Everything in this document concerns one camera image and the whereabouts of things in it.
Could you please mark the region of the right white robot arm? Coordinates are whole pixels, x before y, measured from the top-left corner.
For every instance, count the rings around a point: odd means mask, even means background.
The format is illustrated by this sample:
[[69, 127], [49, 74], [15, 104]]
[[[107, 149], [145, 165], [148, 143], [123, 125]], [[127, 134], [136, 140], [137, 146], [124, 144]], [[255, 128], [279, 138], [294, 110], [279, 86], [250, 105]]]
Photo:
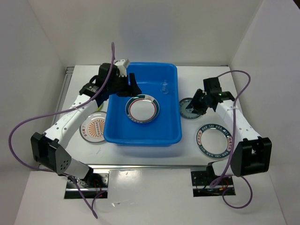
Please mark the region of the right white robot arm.
[[[204, 89], [198, 89], [191, 102], [186, 107], [193, 114], [204, 115], [211, 108], [226, 124], [207, 124], [196, 133], [196, 143], [199, 149], [216, 159], [207, 166], [206, 180], [213, 188], [225, 176], [243, 177], [267, 172], [270, 165], [272, 142], [269, 138], [261, 137], [248, 123], [237, 107], [237, 98], [231, 92], [222, 91], [217, 77], [203, 81]], [[214, 129], [221, 132], [227, 140], [227, 147], [220, 156], [213, 155], [203, 146], [203, 135]]]

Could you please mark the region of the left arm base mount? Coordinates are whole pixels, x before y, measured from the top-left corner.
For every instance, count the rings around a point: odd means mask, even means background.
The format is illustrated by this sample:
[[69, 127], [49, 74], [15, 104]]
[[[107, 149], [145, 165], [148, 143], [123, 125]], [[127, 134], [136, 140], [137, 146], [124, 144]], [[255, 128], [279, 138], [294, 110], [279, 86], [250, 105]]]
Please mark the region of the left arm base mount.
[[[100, 194], [97, 198], [107, 199], [108, 197], [108, 183], [109, 183], [109, 170], [99, 170], [96, 169], [94, 173], [98, 173], [100, 178], [97, 178], [91, 185], [87, 185], [82, 181], [77, 181], [77, 185], [80, 188], [82, 194], [87, 199], [93, 199], [96, 195]], [[70, 178], [67, 179], [67, 184], [65, 188], [64, 199], [81, 199], [81, 195], [78, 192], [76, 185], [72, 182]]]

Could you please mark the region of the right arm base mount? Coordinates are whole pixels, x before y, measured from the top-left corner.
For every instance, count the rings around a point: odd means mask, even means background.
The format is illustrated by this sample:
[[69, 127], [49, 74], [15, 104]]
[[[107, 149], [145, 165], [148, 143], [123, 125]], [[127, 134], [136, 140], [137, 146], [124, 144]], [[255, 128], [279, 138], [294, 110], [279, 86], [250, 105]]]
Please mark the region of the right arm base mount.
[[223, 178], [214, 188], [210, 188], [210, 183], [216, 178], [209, 177], [206, 171], [191, 170], [191, 181], [193, 197], [212, 197], [225, 195], [236, 195], [232, 177]]

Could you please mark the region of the green red rimmed plate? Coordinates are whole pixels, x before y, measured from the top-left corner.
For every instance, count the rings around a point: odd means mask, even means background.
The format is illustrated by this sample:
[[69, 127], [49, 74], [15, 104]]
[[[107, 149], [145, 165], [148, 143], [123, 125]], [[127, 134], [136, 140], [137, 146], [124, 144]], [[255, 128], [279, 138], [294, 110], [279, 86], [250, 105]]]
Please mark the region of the green red rimmed plate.
[[158, 101], [146, 94], [140, 94], [130, 98], [125, 106], [127, 117], [135, 123], [152, 122], [159, 114], [160, 105]]

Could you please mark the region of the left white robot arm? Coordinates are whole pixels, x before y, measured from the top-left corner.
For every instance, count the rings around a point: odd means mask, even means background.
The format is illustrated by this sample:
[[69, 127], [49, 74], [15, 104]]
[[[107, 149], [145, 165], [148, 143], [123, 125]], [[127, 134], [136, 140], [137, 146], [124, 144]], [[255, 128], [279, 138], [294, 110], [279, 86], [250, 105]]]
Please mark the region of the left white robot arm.
[[93, 172], [93, 168], [72, 158], [66, 147], [82, 123], [110, 95], [135, 97], [141, 94], [135, 75], [127, 73], [129, 64], [129, 60], [118, 60], [114, 64], [100, 65], [98, 74], [81, 88], [67, 113], [44, 133], [33, 134], [30, 142], [35, 161], [58, 175], [77, 178], [77, 182], [85, 188], [100, 178]]

